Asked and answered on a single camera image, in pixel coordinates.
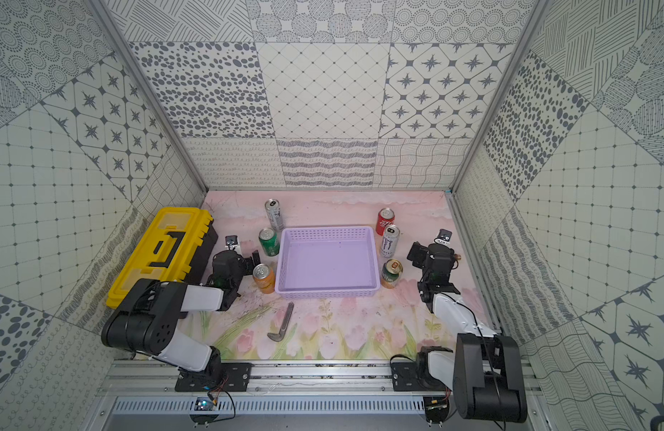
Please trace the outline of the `orange soda can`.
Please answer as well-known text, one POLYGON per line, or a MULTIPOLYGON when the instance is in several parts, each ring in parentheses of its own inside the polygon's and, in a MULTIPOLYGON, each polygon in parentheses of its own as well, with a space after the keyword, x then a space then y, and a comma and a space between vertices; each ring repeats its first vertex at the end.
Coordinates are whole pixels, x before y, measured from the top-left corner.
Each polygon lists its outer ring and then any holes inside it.
POLYGON ((262 294, 273 294, 276 290, 276 275, 271 267, 265 263, 260 263, 254 267, 252 276, 262 294))

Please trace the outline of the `green gold-top drink can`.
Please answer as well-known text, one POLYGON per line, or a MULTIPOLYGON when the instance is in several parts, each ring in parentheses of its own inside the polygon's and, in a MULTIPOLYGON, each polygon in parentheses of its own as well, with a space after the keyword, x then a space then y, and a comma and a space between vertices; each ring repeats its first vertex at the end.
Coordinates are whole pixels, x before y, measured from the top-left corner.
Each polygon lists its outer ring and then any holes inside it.
POLYGON ((403 273, 403 266, 399 260, 389 259, 381 268, 381 283, 387 289, 396 287, 398 281, 401 279, 403 273))

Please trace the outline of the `green soda can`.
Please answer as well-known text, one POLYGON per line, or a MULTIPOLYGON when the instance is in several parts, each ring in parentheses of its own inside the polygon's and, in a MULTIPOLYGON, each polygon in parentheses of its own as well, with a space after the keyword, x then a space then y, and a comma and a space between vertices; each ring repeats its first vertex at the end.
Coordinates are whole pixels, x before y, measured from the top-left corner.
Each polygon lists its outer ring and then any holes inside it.
POLYGON ((265 255, 274 257, 279 254, 280 242, 274 229, 270 227, 263 228, 258 234, 258 240, 265 255))

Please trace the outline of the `red cola can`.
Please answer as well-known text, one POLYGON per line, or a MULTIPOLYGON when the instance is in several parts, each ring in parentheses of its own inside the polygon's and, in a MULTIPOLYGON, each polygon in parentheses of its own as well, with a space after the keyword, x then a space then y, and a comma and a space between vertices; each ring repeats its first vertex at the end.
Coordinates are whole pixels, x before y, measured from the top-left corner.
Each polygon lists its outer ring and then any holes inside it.
POLYGON ((393 224, 395 218, 396 218, 395 213, 391 208, 382 208, 378 212, 377 223, 375 227, 377 235, 380 236, 384 235, 386 228, 390 224, 393 224))

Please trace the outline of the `silver slim drink can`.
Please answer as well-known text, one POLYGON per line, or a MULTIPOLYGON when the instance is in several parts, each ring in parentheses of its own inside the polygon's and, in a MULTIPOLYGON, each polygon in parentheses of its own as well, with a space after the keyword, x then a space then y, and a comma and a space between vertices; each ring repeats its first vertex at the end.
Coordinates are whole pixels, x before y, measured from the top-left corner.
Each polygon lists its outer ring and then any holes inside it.
POLYGON ((281 232, 285 229, 285 223, 281 213, 280 203, 277 199, 269 199, 265 203, 267 218, 273 230, 281 232))

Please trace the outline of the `purple perforated plastic basket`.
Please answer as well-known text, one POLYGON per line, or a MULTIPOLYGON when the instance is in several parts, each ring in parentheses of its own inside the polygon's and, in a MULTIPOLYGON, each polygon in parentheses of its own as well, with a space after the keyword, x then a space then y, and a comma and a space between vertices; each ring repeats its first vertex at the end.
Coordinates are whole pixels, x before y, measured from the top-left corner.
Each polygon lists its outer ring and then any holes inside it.
POLYGON ((380 289, 375 233, 369 226, 283 230, 276 293, 287 300, 374 296, 380 289))

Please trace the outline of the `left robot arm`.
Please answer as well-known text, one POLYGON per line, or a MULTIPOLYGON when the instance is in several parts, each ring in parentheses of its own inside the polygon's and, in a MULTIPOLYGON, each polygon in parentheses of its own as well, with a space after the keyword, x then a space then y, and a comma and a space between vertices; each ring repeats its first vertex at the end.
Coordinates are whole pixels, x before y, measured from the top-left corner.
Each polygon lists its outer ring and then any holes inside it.
POLYGON ((179 332, 177 324, 191 312, 229 310, 239 297, 242 280, 260 263, 257 251, 245 258, 227 250, 213 257, 213 273, 205 286, 142 278, 105 323, 101 341, 218 384, 224 375, 220 351, 179 332))

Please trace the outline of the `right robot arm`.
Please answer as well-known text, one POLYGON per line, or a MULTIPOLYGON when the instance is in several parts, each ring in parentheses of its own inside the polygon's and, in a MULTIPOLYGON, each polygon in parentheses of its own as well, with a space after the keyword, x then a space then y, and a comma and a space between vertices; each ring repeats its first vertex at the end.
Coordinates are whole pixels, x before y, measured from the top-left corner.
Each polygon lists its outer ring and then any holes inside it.
POLYGON ((487 420, 502 429, 524 423, 528 405, 517 342, 479 321, 450 281, 459 266, 454 249, 414 242, 407 254, 422 271, 416 285, 421 301, 450 331, 453 349, 428 347, 418 353, 418 369, 428 382, 452 391, 456 411, 465 420, 487 420))

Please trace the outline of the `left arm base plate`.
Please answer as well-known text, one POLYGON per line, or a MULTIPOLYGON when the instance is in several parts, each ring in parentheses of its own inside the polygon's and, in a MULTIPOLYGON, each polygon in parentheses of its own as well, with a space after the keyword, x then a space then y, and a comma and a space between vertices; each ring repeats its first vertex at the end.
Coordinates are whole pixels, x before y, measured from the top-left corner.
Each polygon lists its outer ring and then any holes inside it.
POLYGON ((177 393, 197 393, 222 389, 230 393, 245 393, 253 364, 245 362, 221 363, 215 370, 207 368, 202 372, 190 372, 179 369, 179 378, 175 384, 177 393))

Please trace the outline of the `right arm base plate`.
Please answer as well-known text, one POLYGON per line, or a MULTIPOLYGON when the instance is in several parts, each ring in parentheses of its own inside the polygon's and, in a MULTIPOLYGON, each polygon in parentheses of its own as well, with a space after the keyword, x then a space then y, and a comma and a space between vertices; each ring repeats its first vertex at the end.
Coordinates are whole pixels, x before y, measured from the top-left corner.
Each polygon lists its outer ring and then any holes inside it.
POLYGON ((418 372, 414 362, 391 362, 391 381, 394 391, 436 391, 444 393, 447 386, 427 374, 427 371, 418 372))

